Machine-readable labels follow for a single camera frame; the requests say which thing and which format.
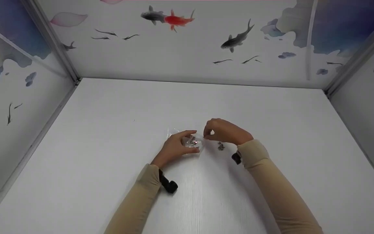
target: beige sleeve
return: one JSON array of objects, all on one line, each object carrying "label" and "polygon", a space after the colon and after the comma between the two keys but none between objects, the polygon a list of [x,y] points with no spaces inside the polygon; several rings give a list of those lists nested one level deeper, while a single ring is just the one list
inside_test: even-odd
[{"label": "beige sleeve", "polygon": [[323,234],[316,218],[256,139],[238,146],[243,165],[255,179],[282,234]]},{"label": "beige sleeve", "polygon": [[147,164],[134,186],[116,210],[105,234],[141,234],[158,190],[161,187],[159,168]]}]

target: white table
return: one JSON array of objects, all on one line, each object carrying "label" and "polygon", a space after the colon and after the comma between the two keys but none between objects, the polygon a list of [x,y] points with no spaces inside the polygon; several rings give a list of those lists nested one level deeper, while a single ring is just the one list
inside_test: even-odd
[{"label": "white table", "polygon": [[[84,79],[0,205],[0,234],[103,233],[168,128],[212,117],[250,131],[327,234],[374,233],[374,170],[319,89]],[[144,233],[276,233],[260,191],[224,151],[166,169]]]}]

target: clear plastic bag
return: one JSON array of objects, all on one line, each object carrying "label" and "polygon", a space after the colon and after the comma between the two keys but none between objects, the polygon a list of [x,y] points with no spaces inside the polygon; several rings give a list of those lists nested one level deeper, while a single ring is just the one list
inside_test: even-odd
[{"label": "clear plastic bag", "polygon": [[[175,129],[175,128],[174,129],[168,129],[167,139],[171,135],[177,134],[179,132],[181,132],[181,131],[178,130],[178,129]],[[200,135],[200,134],[197,134],[197,133],[192,134],[191,137],[183,137],[182,140],[181,140],[181,143],[185,147],[188,147],[188,148],[198,148],[199,149],[198,153],[195,153],[195,154],[186,154],[185,156],[200,156],[200,154],[204,150],[204,146],[205,146],[205,141],[204,141],[203,136]]]}]

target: red fish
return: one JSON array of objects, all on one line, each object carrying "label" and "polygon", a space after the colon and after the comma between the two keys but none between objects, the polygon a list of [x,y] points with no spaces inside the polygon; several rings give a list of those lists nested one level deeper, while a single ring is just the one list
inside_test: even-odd
[{"label": "red fish", "polygon": [[171,15],[166,16],[164,18],[164,21],[171,25],[171,31],[173,31],[173,30],[175,31],[175,28],[174,28],[175,26],[184,27],[187,23],[190,23],[191,21],[193,21],[194,20],[193,14],[194,14],[194,10],[191,13],[190,19],[185,19],[184,16],[181,16],[181,17],[175,16],[174,11],[171,9]]}]

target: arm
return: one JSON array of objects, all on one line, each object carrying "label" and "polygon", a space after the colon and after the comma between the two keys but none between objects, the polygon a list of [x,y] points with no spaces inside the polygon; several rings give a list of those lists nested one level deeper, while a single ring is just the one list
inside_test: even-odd
[{"label": "arm", "polygon": [[134,186],[110,220],[105,234],[142,233],[161,187],[158,170],[159,168],[155,165],[144,166]]},{"label": "arm", "polygon": [[144,166],[134,186],[119,205],[104,234],[141,234],[151,207],[161,187],[159,169],[181,158],[183,154],[198,153],[197,148],[186,148],[181,139],[196,131],[184,131],[170,136],[151,164]]},{"label": "arm", "polygon": [[258,184],[282,234],[323,233],[304,200],[269,159],[266,148],[250,133],[226,120],[211,119],[204,135],[209,140],[238,146],[243,165]]}]

